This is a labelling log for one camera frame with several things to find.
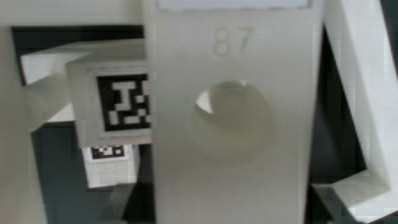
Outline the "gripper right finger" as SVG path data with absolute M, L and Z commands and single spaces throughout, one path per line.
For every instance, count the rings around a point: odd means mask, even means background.
M 362 224 L 348 211 L 330 185 L 313 184 L 313 202 L 307 224 Z

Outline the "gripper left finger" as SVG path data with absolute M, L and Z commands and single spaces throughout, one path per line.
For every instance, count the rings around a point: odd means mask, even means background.
M 155 196 L 147 184 L 115 186 L 100 215 L 100 224 L 155 224 Z

